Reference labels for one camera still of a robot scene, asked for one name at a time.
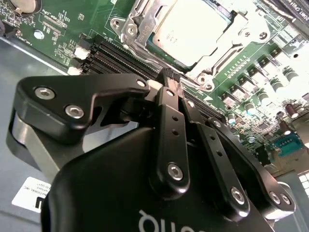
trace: capacitor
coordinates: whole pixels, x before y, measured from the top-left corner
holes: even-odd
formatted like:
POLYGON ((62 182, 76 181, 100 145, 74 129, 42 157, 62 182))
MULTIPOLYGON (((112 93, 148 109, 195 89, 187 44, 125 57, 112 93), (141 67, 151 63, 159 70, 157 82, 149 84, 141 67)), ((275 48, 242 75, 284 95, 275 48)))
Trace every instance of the capacitor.
POLYGON ((278 94, 282 94, 284 92, 284 86, 281 82, 275 82, 272 85, 272 88, 274 89, 274 91, 278 94))
POLYGON ((251 102, 245 104, 245 109, 246 109, 248 115, 255 115, 257 113, 257 110, 256 110, 254 104, 251 103, 251 102))
POLYGON ((236 120, 235 120, 235 115, 234 114, 228 114, 227 115, 227 121, 229 124, 235 124, 236 120))
POLYGON ((285 106, 285 111, 288 113, 288 115, 291 117, 291 118, 296 118, 298 117, 298 112, 296 111, 296 109, 294 108, 293 105, 291 104, 287 104, 285 106))
POLYGON ((299 75, 294 71, 290 70, 285 74, 286 79, 288 79, 289 82, 294 81, 294 79, 299 79, 299 75))
POLYGON ((289 128, 288 124, 285 121, 280 122, 279 126, 283 134, 289 135, 291 133, 291 129, 289 128))
POLYGON ((266 93, 260 93, 258 98, 262 105, 267 106, 271 103, 269 96, 266 93))
POLYGON ((45 37, 44 33, 43 33, 42 31, 40 31, 40 30, 35 30, 35 31, 33 32, 33 36, 34 36, 36 39, 38 39, 38 40, 43 40, 44 37, 45 37))
POLYGON ((250 144, 255 143, 255 138, 254 137, 249 137, 248 138, 248 143, 250 143, 250 144))
POLYGON ((237 141, 240 142, 240 135, 239 134, 235 134, 234 136, 237 139, 237 141))

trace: green circuit board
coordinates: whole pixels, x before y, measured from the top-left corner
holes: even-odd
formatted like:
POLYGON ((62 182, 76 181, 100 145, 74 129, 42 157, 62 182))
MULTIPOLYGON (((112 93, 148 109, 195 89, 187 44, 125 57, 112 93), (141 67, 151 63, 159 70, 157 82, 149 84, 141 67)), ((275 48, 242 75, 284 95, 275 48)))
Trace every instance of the green circuit board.
MULTIPOLYGON (((22 18, 16 15, 9 7, 7 0, 0 0, 0 19, 19 30, 18 38, 32 46, 36 50, 54 59, 65 67, 70 65, 74 58, 74 50, 84 35, 93 38, 97 34, 105 37, 119 47, 118 36, 110 26, 112 17, 126 18, 130 12, 134 0, 43 0, 42 10, 32 16, 22 18), (34 31, 40 30, 44 39, 38 40, 34 31)), ((248 96, 231 109, 227 109, 221 96, 238 84, 239 78, 246 75, 252 66, 257 65, 261 58, 271 58, 270 54, 280 48, 291 59, 298 49, 301 49, 307 41, 299 35, 279 15, 272 12, 260 1, 256 4, 266 12, 265 19, 271 31, 271 39, 267 43, 250 43, 243 51, 227 64, 214 78, 215 89, 212 92, 197 90, 186 84, 183 88, 194 98, 213 110, 227 115, 234 113, 244 124, 237 123, 231 127, 235 134, 239 134, 240 141, 250 150, 255 150, 262 144, 272 146, 273 141, 282 137, 278 122, 269 111, 283 109, 287 101, 277 102, 273 109, 265 109, 259 103, 257 92, 248 96), (249 116, 244 108, 245 103, 253 102, 258 114, 249 116), (255 137, 254 143, 249 143, 249 137, 255 137)), ((294 105, 303 105, 304 111, 300 115, 309 112, 308 102, 304 99, 292 99, 294 105)))
POLYGON ((6 0, 0 0, 0 19, 19 28, 19 39, 69 66, 81 35, 100 34, 117 39, 109 19, 127 17, 134 0, 44 0, 40 13, 27 18, 18 17, 6 0), (34 37, 34 30, 44 33, 43 40, 34 37))

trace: cylindrical capacitor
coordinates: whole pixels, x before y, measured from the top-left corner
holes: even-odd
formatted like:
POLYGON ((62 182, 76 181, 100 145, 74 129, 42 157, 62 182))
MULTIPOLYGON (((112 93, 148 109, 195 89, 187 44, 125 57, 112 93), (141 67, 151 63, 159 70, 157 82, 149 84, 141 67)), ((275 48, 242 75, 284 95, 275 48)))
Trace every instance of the cylindrical capacitor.
POLYGON ((235 116, 234 114, 230 113, 227 115, 227 121, 229 124, 235 124, 236 120, 235 120, 235 116))
POLYGON ((269 105, 271 103, 271 100, 266 93, 260 93, 258 95, 258 98, 259 98, 262 105, 266 106, 266 105, 269 105))
POLYGON ((275 82, 272 85, 272 88, 274 89, 274 91, 278 94, 282 94, 284 92, 284 86, 281 82, 275 82))
POLYGON ((245 109, 246 109, 248 115, 255 115, 257 113, 254 104, 251 103, 251 102, 245 104, 245 109))
POLYGON ((239 134, 235 134, 234 136, 240 142, 240 135, 239 134))
POLYGON ((298 117, 298 112, 296 111, 296 109, 291 105, 291 104, 287 104, 285 106, 285 110, 286 112, 288 113, 288 115, 291 117, 291 118, 296 118, 298 117))
POLYGON ((299 81, 301 81, 301 77, 294 71, 290 70, 285 74, 286 79, 288 79, 289 82, 295 82, 296 84, 300 84, 299 81))
POLYGON ((291 133, 291 129, 289 128, 288 124, 285 121, 280 122, 279 126, 283 134, 288 135, 291 133))

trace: black mechanical arm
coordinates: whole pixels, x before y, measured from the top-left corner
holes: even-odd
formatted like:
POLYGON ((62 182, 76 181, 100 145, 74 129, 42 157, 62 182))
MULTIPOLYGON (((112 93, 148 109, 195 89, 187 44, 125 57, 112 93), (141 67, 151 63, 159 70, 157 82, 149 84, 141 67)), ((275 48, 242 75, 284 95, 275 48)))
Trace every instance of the black mechanical arm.
POLYGON ((272 231, 291 196, 217 118, 204 120, 163 70, 28 77, 16 88, 7 144, 52 182, 43 231, 272 231), (87 153, 83 137, 139 126, 87 153))

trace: gray metal surface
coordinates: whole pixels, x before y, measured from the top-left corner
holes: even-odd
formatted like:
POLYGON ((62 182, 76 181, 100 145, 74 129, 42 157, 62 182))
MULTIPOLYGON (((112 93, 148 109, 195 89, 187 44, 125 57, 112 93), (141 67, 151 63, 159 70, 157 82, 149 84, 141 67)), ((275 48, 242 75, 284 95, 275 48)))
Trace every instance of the gray metal surface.
POLYGON ((14 206, 11 202, 27 177, 42 181, 46 178, 15 158, 5 144, 5 138, 17 82, 25 76, 58 73, 3 41, 0 41, 0 54, 0 231, 39 232, 39 214, 14 206))
POLYGON ((82 143, 72 146, 55 144, 41 131, 24 123, 17 114, 12 135, 28 149, 49 183, 66 163, 84 153, 82 143))
POLYGON ((284 182, 291 189, 287 192, 293 197, 296 205, 294 214, 287 216, 284 220, 275 223, 276 232, 309 232, 309 199, 299 181, 296 172, 290 172, 276 178, 284 182))

